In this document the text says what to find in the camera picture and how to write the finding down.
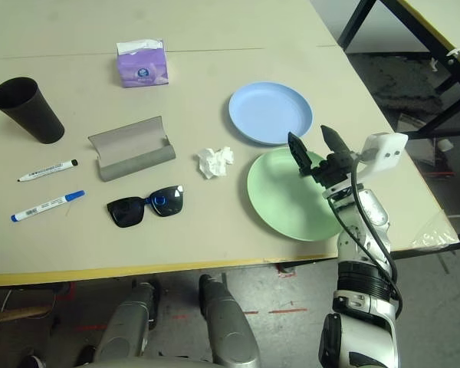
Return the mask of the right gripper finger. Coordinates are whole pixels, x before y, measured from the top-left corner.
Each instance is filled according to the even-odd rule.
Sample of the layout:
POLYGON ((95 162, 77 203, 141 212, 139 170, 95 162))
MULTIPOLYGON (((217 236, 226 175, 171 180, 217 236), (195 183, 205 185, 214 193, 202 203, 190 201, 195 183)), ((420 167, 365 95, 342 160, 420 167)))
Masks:
POLYGON ((287 135, 287 144, 291 152, 291 155, 294 158, 294 161, 298 165, 301 175, 311 175, 312 174, 312 160, 308 156, 307 148, 301 141, 301 139, 289 132, 287 135))
POLYGON ((345 144, 340 134, 336 130, 325 125, 321 125, 320 129, 324 142, 330 150, 328 156, 339 155, 351 157, 350 148, 347 146, 347 144, 345 144))

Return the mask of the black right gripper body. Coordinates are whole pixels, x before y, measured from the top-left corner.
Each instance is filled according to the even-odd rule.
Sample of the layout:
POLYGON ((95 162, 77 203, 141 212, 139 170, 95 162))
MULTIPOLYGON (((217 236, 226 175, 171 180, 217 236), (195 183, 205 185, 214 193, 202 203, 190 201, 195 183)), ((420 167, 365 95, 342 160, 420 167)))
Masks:
POLYGON ((330 198, 342 191, 351 191, 351 173, 356 153, 330 153, 326 159, 310 168, 311 176, 324 187, 323 198, 330 198))

